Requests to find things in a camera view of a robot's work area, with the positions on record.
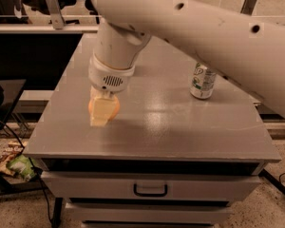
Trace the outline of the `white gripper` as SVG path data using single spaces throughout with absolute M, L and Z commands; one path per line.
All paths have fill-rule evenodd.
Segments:
M 135 71 L 135 58 L 125 55 L 93 53 L 89 61 L 88 78 L 92 84 L 89 103 L 90 125 L 105 126 L 115 109 L 113 100 L 100 97 L 102 91 L 118 93 L 127 88 Z

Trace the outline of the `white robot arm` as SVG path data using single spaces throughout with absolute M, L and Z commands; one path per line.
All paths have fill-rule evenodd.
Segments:
M 89 77 L 128 79 L 152 36 L 210 67 L 285 119 L 285 27 L 194 0 L 91 0 L 103 16 Z

